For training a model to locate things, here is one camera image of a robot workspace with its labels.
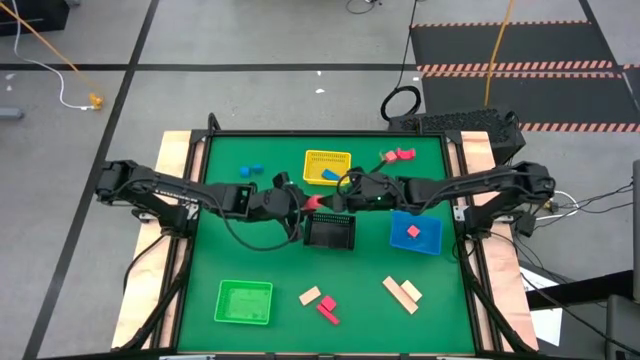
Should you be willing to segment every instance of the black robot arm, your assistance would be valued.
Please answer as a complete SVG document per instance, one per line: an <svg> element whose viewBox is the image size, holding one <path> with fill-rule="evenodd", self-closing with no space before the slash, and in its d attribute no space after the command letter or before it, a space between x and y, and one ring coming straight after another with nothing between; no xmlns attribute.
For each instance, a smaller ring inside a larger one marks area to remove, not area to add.
<svg viewBox="0 0 640 360"><path fill-rule="evenodd" d="M364 173L360 168L347 172L350 185L319 203L334 212L402 210L420 214L442 201L497 192L482 206L469 206L461 214L465 234L486 235L493 221L523 203L543 204L553 196L555 181L544 166L521 162L500 166L471 175L445 180L392 178L381 172ZM301 237L299 221L314 209L304 207L309 199L282 172L273 178L273 188L258 191L256 184L201 184L158 173L131 160L105 163L96 194L98 201L111 205L126 201L157 217L165 232L189 235L188 209L169 204L156 195L164 195L226 219L241 222L276 220L292 240Z"/></svg>

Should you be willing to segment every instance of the plastic basket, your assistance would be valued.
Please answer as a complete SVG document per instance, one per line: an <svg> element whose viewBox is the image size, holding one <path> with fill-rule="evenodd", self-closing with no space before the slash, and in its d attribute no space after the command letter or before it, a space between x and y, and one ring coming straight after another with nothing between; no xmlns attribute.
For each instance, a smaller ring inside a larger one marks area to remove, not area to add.
<svg viewBox="0 0 640 360"><path fill-rule="evenodd" d="M355 240L355 216L313 213L307 217L304 235L307 246L353 250Z"/></svg>
<svg viewBox="0 0 640 360"><path fill-rule="evenodd" d="M267 282L222 280L215 321L267 325L272 291L273 284Z"/></svg>
<svg viewBox="0 0 640 360"><path fill-rule="evenodd" d="M329 169L343 176L351 168L351 154L337 151L307 150L304 155L304 174L302 178L312 185L335 186L338 181L327 180L322 172ZM342 180L341 185L349 183L349 178Z"/></svg>
<svg viewBox="0 0 640 360"><path fill-rule="evenodd" d="M412 238L407 229L415 225L420 234ZM442 248L442 220L429 216L414 216L402 211L391 212L391 246L417 251L423 254L440 255Z"/></svg>

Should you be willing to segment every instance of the white cable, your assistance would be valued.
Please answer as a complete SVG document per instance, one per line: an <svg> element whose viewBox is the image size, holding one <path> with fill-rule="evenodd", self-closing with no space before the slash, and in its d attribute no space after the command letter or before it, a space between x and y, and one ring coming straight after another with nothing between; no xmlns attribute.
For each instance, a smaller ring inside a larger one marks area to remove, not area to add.
<svg viewBox="0 0 640 360"><path fill-rule="evenodd" d="M16 15L18 15L18 17L20 17L20 14L18 13L18 4L16 4L16 0L11 0L11 2L13 3L13 12L16 13ZM24 58L22 56L20 56L20 54L18 53L18 44L20 43L20 32L22 30L22 25L20 24L20 21L16 20L16 23L18 24L17 28L16 28L16 40L13 43L13 53L16 54L16 56L26 62L32 63L32 64L36 64L36 65L40 65L43 68L55 73L56 75L58 75L58 78L60 78L60 102L62 103L62 105L70 108L70 109L79 109L79 110L89 110L89 109L94 109L94 107L92 105L89 106L77 106L77 105L69 105L67 104L63 99L62 99L62 95L64 95L64 78L62 77L62 74L57 71L56 69L47 66L41 62L35 61L35 60L31 60L31 59L27 59Z"/></svg>
<svg viewBox="0 0 640 360"><path fill-rule="evenodd" d="M569 216L575 215L578 212L578 209L580 209L580 205L578 205L578 202L576 201L576 199L573 198L573 196L569 195L568 193L566 193L564 191L560 191L560 190L555 190L555 193L556 194L560 194L560 195L564 195L567 198L569 198L569 200L571 200L571 202L573 202L573 208L575 210L573 210L572 212L570 212L568 214L557 214L557 215L542 216L542 217L536 218L536 221L556 219L556 218L559 218L559 217L569 217Z"/></svg>

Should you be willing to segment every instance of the pink block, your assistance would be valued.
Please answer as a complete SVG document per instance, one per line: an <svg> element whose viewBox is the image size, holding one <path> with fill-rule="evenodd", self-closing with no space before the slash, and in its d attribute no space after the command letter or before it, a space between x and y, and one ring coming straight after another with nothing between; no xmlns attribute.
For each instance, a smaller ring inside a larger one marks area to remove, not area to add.
<svg viewBox="0 0 640 360"><path fill-rule="evenodd" d="M333 300L333 298L331 296L325 296L324 299L322 299L321 302L322 306L324 306L325 309L329 310L329 311L333 311L333 309L336 308L336 301Z"/></svg>
<svg viewBox="0 0 640 360"><path fill-rule="evenodd" d="M416 158L416 149L402 150L398 148L396 150L396 154L400 158L400 160L413 160Z"/></svg>
<svg viewBox="0 0 640 360"><path fill-rule="evenodd" d="M312 195L307 199L307 202L302 207L302 210L317 210L322 207L319 200L322 198L322 195Z"/></svg>
<svg viewBox="0 0 640 360"><path fill-rule="evenodd" d="M398 160L398 157L396 156L395 152L389 151L384 154L384 160L389 164L393 164L394 162L396 162L396 160Z"/></svg>
<svg viewBox="0 0 640 360"><path fill-rule="evenodd" d="M409 233L409 236L411 236L412 238L417 238L418 234L420 234L420 229L418 229L415 225L411 225L409 229L407 229L407 233Z"/></svg>
<svg viewBox="0 0 640 360"><path fill-rule="evenodd" d="M320 313L324 315L324 317L329 319L329 321L331 321L333 325L340 324L340 320L338 320L337 317L335 317L329 310L327 310L324 306L322 306L322 304L318 304L316 309L318 309L318 311L320 311Z"/></svg>

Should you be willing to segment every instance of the orange cable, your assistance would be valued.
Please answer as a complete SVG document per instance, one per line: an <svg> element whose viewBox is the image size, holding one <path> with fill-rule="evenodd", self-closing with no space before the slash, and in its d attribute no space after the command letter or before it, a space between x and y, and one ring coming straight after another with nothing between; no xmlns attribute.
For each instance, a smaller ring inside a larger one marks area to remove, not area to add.
<svg viewBox="0 0 640 360"><path fill-rule="evenodd" d="M515 0L509 0L507 14L504 16L504 20L502 21L500 33L498 33L498 39L496 40L496 45L493 47L493 54L491 54L491 61L489 62L489 74L487 74L487 84L484 88L484 106L487 106L489 104L489 94L491 92L491 76L493 76L493 65L496 61L496 55L498 55L500 42L502 42L502 34L504 34L504 29L507 27L507 23L509 22L509 17L511 16L511 10L513 9L514 3Z"/></svg>
<svg viewBox="0 0 640 360"><path fill-rule="evenodd" d="M11 15L14 19L19 21L22 25L24 25L24 27L29 29L29 31L31 31L33 33L33 35L35 35L38 38L38 40L40 40L42 43L44 43L51 51L53 51L54 54L56 54L60 59L62 59L62 61L67 63L67 65L69 65L73 69L73 71L75 71L78 74L78 76L80 76L80 78L91 89L93 89L98 94L102 93L102 91L100 91L100 87L98 87L95 83L93 83L93 81L91 81L86 75L84 75L82 72L80 72L80 70L78 70L78 68L75 65L73 65L73 63L69 59L67 59L55 47L53 47L53 45L51 45L44 37L42 37L42 35L40 35L34 28L32 28L31 25L29 25L26 21L22 20L22 18L20 18L16 13L11 11L11 9L9 9L1 1L0 1L0 7L2 9L4 9L4 11L6 11L9 15Z"/></svg>

